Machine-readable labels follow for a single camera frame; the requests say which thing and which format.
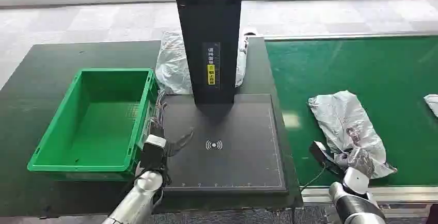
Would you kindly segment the robot right hand grey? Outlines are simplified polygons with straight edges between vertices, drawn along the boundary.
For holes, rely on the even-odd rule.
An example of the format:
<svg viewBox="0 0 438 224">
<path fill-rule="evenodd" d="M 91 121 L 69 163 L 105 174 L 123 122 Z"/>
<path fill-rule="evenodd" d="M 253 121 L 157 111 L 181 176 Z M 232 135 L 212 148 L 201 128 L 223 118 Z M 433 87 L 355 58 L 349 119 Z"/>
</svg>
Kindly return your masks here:
<svg viewBox="0 0 438 224">
<path fill-rule="evenodd" d="M 348 148 L 346 151 L 334 154 L 334 160 L 344 171 L 351 167 L 368 178 L 371 178 L 374 173 L 374 163 L 368 152 L 361 147 Z"/>
</svg>

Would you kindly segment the robot left hand grey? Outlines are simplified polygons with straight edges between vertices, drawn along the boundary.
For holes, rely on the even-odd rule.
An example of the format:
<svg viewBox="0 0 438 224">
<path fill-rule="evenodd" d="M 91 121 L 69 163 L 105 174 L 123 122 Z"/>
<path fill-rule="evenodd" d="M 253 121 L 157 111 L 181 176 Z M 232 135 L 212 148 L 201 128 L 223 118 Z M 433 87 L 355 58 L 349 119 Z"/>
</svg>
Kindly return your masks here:
<svg viewBox="0 0 438 224">
<path fill-rule="evenodd" d="M 150 134 L 165 138 L 164 135 L 164 114 L 165 108 L 167 107 L 167 103 L 165 102 L 166 92 L 161 89 L 158 91 L 157 100 L 155 103 L 155 114 L 150 118 Z M 184 147 L 186 147 L 192 140 L 194 136 L 195 129 L 193 127 L 190 128 L 190 131 L 183 136 L 181 136 L 178 140 L 167 140 L 165 146 L 165 152 L 167 157 L 172 157 L 179 153 Z"/>
</svg>

